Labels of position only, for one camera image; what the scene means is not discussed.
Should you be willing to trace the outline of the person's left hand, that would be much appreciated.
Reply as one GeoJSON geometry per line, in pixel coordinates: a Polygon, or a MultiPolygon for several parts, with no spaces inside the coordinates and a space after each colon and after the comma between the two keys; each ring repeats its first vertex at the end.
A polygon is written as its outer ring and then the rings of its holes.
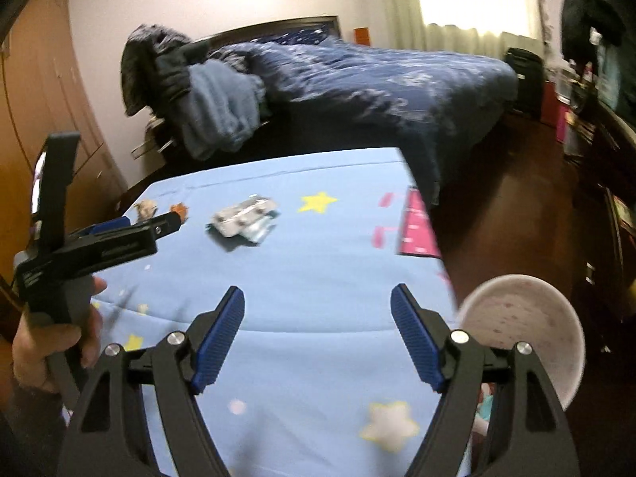
{"type": "Polygon", "coordinates": [[[12,342],[13,375],[23,388],[58,394],[57,382],[50,372],[47,359],[64,353],[73,346],[81,348],[81,365],[92,368],[100,355],[103,316],[91,306],[86,330],[73,324],[35,325],[26,305],[12,342]]]}

